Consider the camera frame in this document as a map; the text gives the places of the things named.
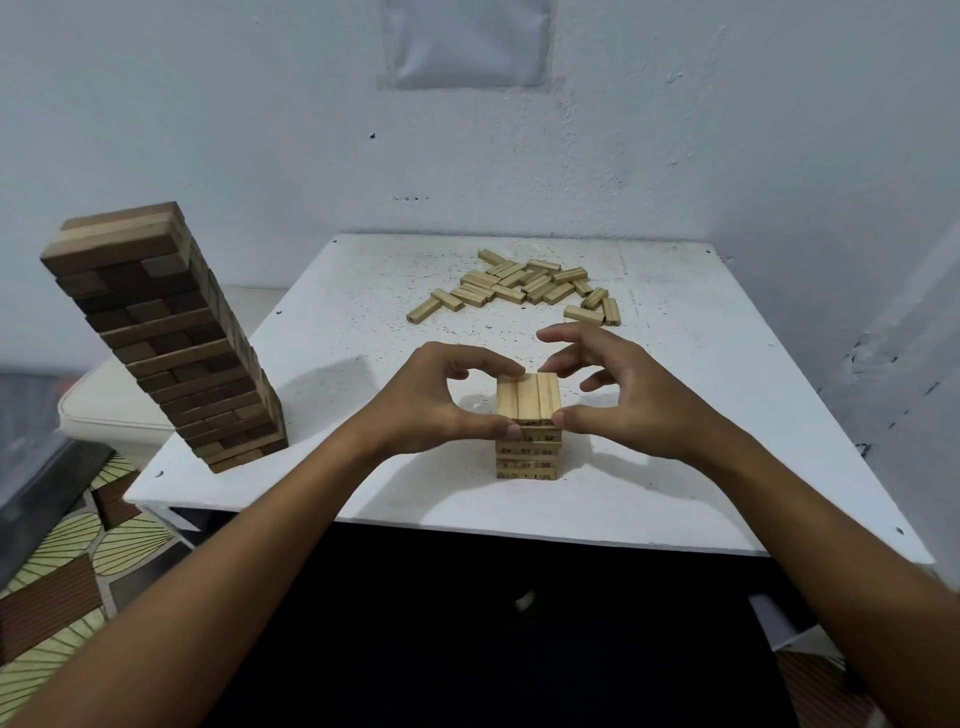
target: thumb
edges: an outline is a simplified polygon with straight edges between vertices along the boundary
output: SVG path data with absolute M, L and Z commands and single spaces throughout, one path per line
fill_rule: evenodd
M 608 431 L 612 429 L 615 407 L 587 407 L 573 404 L 553 413 L 553 424 L 567 432 L 582 432 L 586 435 L 600 435 L 612 439 Z
M 457 407 L 452 440 L 519 440 L 520 425 L 503 415 L 481 415 Z

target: dark wooden jenga tower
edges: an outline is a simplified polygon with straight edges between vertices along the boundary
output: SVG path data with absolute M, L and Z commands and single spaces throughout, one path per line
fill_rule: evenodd
M 40 259 L 212 471 L 287 447 L 276 392 L 177 203 L 67 220 Z

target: patterned floor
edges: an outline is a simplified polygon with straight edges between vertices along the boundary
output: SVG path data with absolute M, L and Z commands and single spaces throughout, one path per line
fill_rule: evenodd
M 104 623 L 189 549 L 123 501 L 139 475 L 114 455 L 0 592 L 0 725 Z M 842 665 L 780 653 L 804 728 L 865 726 L 873 703 L 844 687 Z

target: left hand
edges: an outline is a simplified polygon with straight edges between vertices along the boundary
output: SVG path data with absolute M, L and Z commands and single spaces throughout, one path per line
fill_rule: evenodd
M 520 428 L 513 420 L 468 412 L 453 403 L 446 381 L 466 379 L 471 369 L 493 377 L 524 372 L 513 359 L 489 349 L 427 342 L 345 426 L 358 427 L 386 457 L 423 452 L 451 440 L 518 439 Z

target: hand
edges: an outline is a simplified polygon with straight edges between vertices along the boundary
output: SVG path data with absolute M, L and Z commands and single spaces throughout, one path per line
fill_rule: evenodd
M 471 369 L 493 377 L 524 372 L 514 360 L 488 349 L 431 341 L 413 352 L 349 423 L 360 427 L 386 457 L 423 452 L 451 440 L 519 439 L 519 425 L 510 418 L 467 412 L 453 403 L 446 381 L 466 379 Z
M 693 462 L 722 448 L 740 430 L 667 372 L 639 344 L 593 324 L 556 324 L 537 332 L 541 341 L 569 342 L 548 358 L 541 372 L 566 378 L 584 367 L 602 367 L 580 383 L 584 392 L 620 385 L 616 407 L 575 404 L 553 415 L 570 432 L 600 435 L 657 457 Z

